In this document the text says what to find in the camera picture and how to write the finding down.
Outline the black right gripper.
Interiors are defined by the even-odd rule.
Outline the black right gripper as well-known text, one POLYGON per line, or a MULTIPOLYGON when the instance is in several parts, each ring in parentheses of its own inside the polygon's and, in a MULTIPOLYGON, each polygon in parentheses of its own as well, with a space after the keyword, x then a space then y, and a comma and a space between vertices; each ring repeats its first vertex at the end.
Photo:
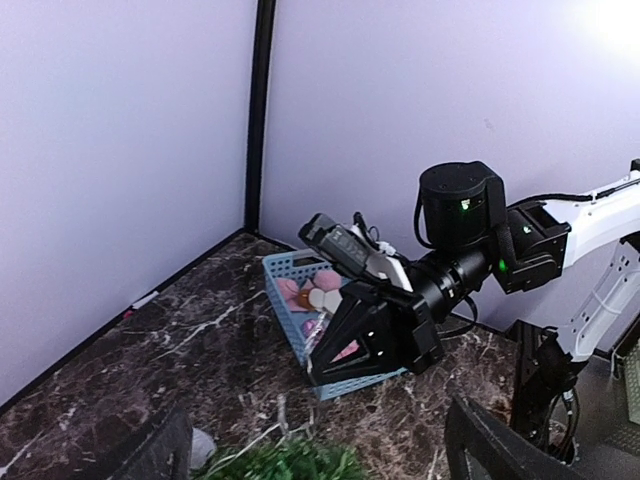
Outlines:
POLYGON ((540 201, 508 206, 503 180, 480 161, 443 163, 420 175, 414 228, 426 231, 430 249, 408 269, 422 298, 417 318, 412 292, 347 285, 316 344, 327 356, 348 345, 393 346, 404 368, 424 372, 441 360, 442 342, 452 336, 437 324, 489 276, 507 294, 559 277, 571 231, 540 201))

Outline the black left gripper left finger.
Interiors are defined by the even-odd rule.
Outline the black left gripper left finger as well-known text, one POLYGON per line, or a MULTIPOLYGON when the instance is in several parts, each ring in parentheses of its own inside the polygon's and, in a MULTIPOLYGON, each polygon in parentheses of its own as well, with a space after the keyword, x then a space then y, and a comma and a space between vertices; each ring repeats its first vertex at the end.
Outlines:
POLYGON ((188 479, 192 425, 173 406, 152 416, 95 467, 96 479, 188 479))

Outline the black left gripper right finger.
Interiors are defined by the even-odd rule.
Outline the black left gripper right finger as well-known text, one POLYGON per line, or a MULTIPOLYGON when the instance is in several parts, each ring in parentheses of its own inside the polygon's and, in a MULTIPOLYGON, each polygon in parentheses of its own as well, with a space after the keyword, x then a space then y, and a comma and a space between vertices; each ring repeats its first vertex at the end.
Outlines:
POLYGON ((570 480, 582 476, 541 452, 479 403, 454 396, 445 421, 453 479, 570 480))

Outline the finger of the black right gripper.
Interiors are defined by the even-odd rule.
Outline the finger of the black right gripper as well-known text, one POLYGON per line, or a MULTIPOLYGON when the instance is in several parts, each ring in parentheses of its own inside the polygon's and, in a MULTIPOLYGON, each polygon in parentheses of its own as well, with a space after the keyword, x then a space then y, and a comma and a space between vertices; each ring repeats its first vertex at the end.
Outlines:
POLYGON ((319 345, 305 353, 305 371, 317 389, 361 389, 408 372, 397 349, 348 345, 327 356, 319 345))

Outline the clear string light garland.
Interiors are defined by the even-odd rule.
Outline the clear string light garland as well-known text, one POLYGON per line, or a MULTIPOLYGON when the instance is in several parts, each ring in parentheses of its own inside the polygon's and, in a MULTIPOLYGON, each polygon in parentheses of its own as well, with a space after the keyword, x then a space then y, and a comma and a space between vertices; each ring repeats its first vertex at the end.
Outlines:
POLYGON ((264 443, 280 443, 297 437, 312 437, 320 420, 320 404, 311 397, 277 393, 242 396, 244 404, 233 417, 224 413, 214 440, 216 456, 231 456, 264 443))

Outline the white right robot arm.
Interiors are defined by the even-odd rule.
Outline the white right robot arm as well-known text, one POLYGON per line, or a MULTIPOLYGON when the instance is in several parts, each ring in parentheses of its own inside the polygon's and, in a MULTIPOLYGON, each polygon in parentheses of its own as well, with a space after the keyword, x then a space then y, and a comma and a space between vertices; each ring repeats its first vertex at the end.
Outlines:
POLYGON ((512 429, 563 462, 576 456, 576 384, 639 293, 639 167, 582 194, 508 202, 480 161, 441 163, 418 180, 413 228, 425 254, 410 260, 375 239, 361 214, 343 225, 314 215, 300 239, 344 277, 340 302, 306 356, 311 381, 333 384, 438 363, 462 328, 443 323, 486 280, 506 294, 553 283, 569 303, 536 320, 512 429))

